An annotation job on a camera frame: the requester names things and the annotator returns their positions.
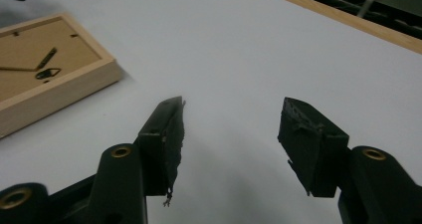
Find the screw hole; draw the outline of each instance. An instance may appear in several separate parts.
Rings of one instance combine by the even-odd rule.
[[[11,209],[27,201],[32,194],[31,189],[22,187],[8,193],[0,199],[0,209]]]
[[[128,156],[130,154],[130,152],[131,152],[131,150],[130,150],[129,147],[121,146],[121,147],[114,149],[111,152],[111,156],[113,156],[113,157],[125,157],[125,156]]]
[[[378,161],[382,161],[382,160],[385,160],[385,158],[387,158],[384,155],[384,153],[382,153],[382,152],[380,152],[378,150],[375,150],[375,149],[370,149],[370,148],[365,149],[363,151],[363,154],[365,156],[369,157],[369,158],[372,158],[372,159],[378,160]]]

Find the white table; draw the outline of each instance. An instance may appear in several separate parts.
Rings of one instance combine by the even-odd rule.
[[[284,97],[422,184],[419,54],[284,0],[0,0],[0,27],[62,11],[125,77],[1,139],[1,190],[32,181],[54,193],[92,175],[107,147],[133,142],[178,95],[182,163],[170,208],[148,197],[149,223],[341,223],[337,199],[307,197],[277,141]]]

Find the wooden picture frame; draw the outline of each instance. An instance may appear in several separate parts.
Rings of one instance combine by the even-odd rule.
[[[0,138],[121,79],[115,58],[67,13],[0,29],[1,46]],[[26,63],[36,71],[20,70]],[[48,69],[59,72],[39,80]]]

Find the white tabletop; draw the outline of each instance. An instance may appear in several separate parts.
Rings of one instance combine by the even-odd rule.
[[[186,136],[170,208],[149,223],[341,223],[307,197],[277,141],[284,97],[310,103],[349,147],[393,154],[422,184],[422,56],[284,0],[0,0],[0,27],[71,13],[122,81],[0,140],[0,190],[54,193],[133,142],[156,105],[182,95]]]

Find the wooden frame edge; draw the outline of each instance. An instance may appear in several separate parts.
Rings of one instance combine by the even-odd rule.
[[[397,46],[422,54],[422,40],[409,35],[397,32],[390,28],[378,25],[376,23],[358,18],[338,9],[329,7],[314,0],[287,0],[296,5],[317,12],[325,17],[368,33],[384,41],[393,43]]]

